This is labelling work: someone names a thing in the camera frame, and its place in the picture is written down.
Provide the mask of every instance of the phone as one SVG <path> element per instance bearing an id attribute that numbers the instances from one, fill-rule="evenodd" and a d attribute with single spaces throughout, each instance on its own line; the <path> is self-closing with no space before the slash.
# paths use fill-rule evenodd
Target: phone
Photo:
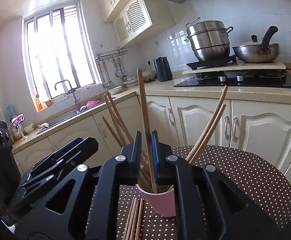
<path id="1" fill-rule="evenodd" d="M 17 126 L 18 124 L 22 123 L 25 120 L 23 114 L 18 114 L 17 116 L 10 119 L 10 122 L 13 126 Z"/>

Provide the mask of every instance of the pink cup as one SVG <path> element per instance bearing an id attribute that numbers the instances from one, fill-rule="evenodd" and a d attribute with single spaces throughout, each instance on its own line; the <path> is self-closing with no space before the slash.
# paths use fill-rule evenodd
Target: pink cup
<path id="1" fill-rule="evenodd" d="M 153 194 L 144 191 L 137 184 L 138 190 L 140 190 L 143 197 L 152 206 L 152 208 L 159 215 L 163 217 L 174 217 L 175 216 L 175 201 L 174 201 L 174 190 L 169 190 L 164 193 Z"/>

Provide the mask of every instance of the polka dot tablecloth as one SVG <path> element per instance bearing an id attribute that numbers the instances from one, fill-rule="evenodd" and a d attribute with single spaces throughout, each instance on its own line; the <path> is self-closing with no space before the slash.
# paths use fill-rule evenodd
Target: polka dot tablecloth
<path id="1" fill-rule="evenodd" d="M 175 147 L 173 153 L 186 158 L 193 146 Z M 195 165 L 215 165 L 245 192 L 278 225 L 284 227 L 291 219 L 291 186 L 273 165 L 253 153 L 209 145 Z M 133 196 L 141 198 L 137 187 L 121 186 L 118 203 L 117 239 L 121 240 Z M 158 215 L 144 200 L 140 239 L 177 240 L 175 217 Z"/>

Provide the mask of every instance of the sink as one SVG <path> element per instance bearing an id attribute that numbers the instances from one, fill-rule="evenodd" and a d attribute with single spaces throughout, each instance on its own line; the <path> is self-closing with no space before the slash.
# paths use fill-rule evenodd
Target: sink
<path id="1" fill-rule="evenodd" d="M 104 101 L 100 102 L 100 103 L 97 104 L 97 105 L 94 105 L 93 107 L 91 107 L 91 108 L 89 108 L 89 109 L 93 109 L 93 108 L 95 108 L 96 106 L 102 104 L 103 102 L 104 102 Z M 46 131 L 46 130 L 50 129 L 51 127 L 56 126 L 57 124 L 59 124 L 59 123 L 65 121 L 65 120 L 67 120 L 67 119 L 69 119 L 69 118 L 75 116 L 76 114 L 77 114 L 77 109 L 73 109 L 73 110 L 71 110 L 71 111 L 69 111 L 69 112 L 66 112 L 65 114 L 62 114 L 62 115 L 60 115 L 60 116 L 58 116 L 58 117 L 52 119 L 51 121 L 47 122 L 48 124 L 50 124 L 50 126 L 49 126 L 48 128 L 46 128 L 46 127 L 42 127 L 42 128 L 38 131 L 37 134 L 42 133 L 43 131 Z"/>

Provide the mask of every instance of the bottle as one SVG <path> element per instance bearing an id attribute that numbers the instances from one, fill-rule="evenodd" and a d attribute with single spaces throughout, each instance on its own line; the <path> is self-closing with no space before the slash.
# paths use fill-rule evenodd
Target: bottle
<path id="1" fill-rule="evenodd" d="M 42 107 L 41 102 L 40 102 L 40 99 L 39 99 L 39 94 L 36 94 L 35 102 L 36 102 L 38 111 L 41 111 L 43 109 L 43 107 Z"/>

